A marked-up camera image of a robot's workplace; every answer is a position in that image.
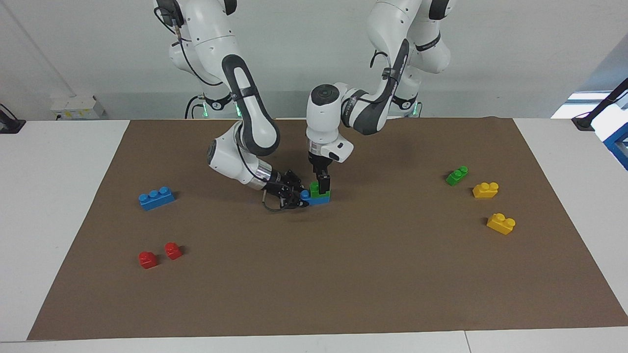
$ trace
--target green lego brick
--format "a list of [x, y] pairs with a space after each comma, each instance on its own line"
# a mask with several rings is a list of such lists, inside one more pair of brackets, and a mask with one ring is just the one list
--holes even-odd
[[329, 190], [328, 192], [324, 193], [323, 195], [320, 195], [318, 193], [319, 191], [319, 185], [318, 182], [312, 182], [310, 184], [310, 197], [311, 198], [323, 198], [323, 197], [331, 197], [332, 196], [332, 191]]
[[449, 174], [446, 181], [449, 185], [455, 186], [460, 183], [460, 181], [467, 176], [468, 173], [469, 169], [466, 166], [461, 166], [460, 168], [454, 170], [453, 173]]

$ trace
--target blue lego brick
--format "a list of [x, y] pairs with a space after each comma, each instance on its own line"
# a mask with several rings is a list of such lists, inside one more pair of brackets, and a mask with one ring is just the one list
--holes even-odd
[[157, 190], [153, 190], [146, 195], [145, 193], [139, 196], [139, 205], [146, 211], [156, 209], [159, 206], [169, 204], [175, 200], [175, 196], [168, 187], [163, 187]]
[[624, 124], [614, 134], [604, 141], [604, 145], [617, 158], [626, 170], [628, 170], [628, 148], [625, 140], [628, 139], [628, 123]]
[[308, 190], [304, 190], [301, 192], [301, 199], [303, 201], [309, 202], [310, 206], [314, 206], [314, 205], [329, 204], [330, 197], [326, 196], [326, 197], [313, 198], [310, 196], [310, 192]]

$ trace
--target brown mat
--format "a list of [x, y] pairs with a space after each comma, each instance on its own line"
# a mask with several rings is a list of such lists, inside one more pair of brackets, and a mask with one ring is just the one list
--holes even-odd
[[[130, 123], [30, 340], [628, 325], [512, 120], [343, 129], [355, 151], [330, 169], [332, 203], [280, 214], [207, 166], [232, 123]], [[309, 183], [305, 122], [278, 124], [267, 160]], [[473, 198], [484, 181], [495, 199]], [[177, 201], [143, 211], [137, 196], [163, 185]], [[494, 212], [511, 235], [485, 226]], [[166, 258], [168, 241], [185, 255]], [[161, 264], [141, 268], [141, 251]]]

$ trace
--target red block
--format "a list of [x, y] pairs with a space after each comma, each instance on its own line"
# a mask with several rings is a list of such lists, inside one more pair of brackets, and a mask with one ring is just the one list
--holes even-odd
[[142, 265], [142, 267], [146, 269], [155, 267], [158, 265], [157, 256], [155, 256], [155, 254], [151, 252], [144, 251], [139, 254], [139, 264]]
[[166, 244], [164, 248], [166, 249], [166, 255], [171, 260], [176, 260], [179, 257], [181, 257], [181, 255], [183, 255], [183, 253], [181, 253], [181, 250], [179, 249], [179, 247], [176, 245], [175, 242], [169, 242], [168, 244]]

